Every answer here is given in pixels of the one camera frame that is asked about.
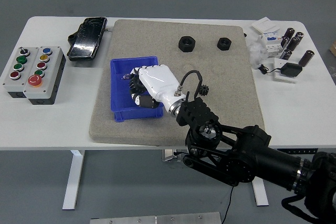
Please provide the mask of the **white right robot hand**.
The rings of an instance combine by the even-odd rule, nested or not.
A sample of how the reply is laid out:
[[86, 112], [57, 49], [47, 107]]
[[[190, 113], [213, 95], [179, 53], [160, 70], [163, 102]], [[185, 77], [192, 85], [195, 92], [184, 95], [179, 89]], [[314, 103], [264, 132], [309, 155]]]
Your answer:
[[130, 94], [137, 106], [155, 109], [163, 104], [168, 114], [177, 116], [186, 95], [168, 66], [136, 67], [128, 77]]

